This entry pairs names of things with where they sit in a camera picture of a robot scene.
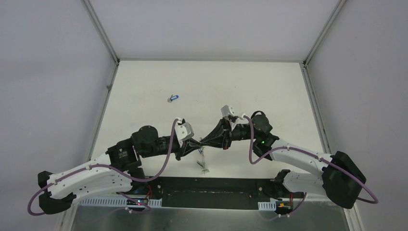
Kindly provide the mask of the blue tag key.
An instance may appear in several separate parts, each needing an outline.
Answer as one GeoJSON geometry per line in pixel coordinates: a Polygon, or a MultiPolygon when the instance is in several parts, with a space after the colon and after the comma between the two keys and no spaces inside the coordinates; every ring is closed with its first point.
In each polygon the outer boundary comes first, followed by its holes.
{"type": "Polygon", "coordinates": [[[171,95],[171,96],[167,99],[167,101],[168,101],[169,103],[172,103],[174,100],[176,100],[176,99],[178,99],[178,98],[179,98],[178,95],[171,95]]]}

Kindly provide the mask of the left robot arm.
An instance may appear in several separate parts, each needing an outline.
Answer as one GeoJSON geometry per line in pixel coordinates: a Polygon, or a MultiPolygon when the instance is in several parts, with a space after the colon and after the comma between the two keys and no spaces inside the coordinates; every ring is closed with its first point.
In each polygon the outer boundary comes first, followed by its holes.
{"type": "Polygon", "coordinates": [[[41,189],[35,197],[41,214],[61,213],[84,199],[106,193],[132,191],[142,194],[148,182],[162,175],[171,154],[180,160],[200,147],[188,123],[174,125],[171,134],[162,137],[153,126],[141,127],[130,138],[119,141],[105,153],[75,168],[56,174],[38,173],[41,189]],[[146,177],[141,160],[160,155],[166,157],[163,166],[156,175],[146,177]]]}

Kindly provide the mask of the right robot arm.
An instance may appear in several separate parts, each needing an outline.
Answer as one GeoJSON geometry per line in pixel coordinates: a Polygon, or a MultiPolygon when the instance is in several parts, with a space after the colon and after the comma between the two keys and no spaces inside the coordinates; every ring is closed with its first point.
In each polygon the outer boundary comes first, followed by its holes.
{"type": "Polygon", "coordinates": [[[216,127],[201,141],[202,146],[230,148],[232,142],[249,140],[249,162],[263,159],[289,164],[303,170],[279,172],[273,191],[279,197],[290,193],[312,193],[326,196],[336,205],[351,209],[362,190],[366,178],[344,152],[335,154],[313,152],[293,145],[271,133],[272,125],[262,111],[250,117],[224,113],[216,127]]]}

